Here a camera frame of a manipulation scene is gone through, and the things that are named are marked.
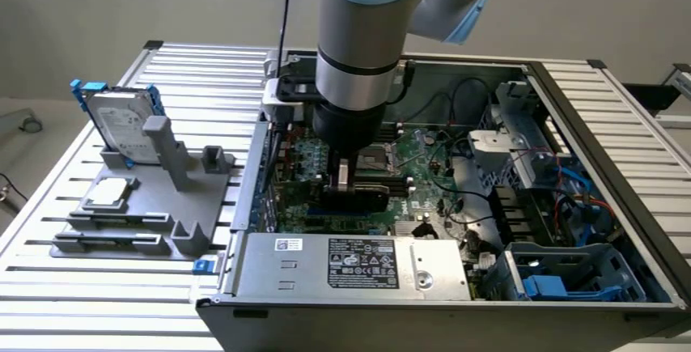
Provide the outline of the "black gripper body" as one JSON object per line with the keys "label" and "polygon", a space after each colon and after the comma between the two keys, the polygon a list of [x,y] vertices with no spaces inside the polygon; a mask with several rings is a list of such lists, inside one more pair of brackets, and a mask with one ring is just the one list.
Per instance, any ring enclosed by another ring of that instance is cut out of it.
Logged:
{"label": "black gripper body", "polygon": [[363,111],[339,108],[325,102],[315,105],[313,127],[329,145],[329,162],[350,159],[374,143],[382,128],[387,105]]}

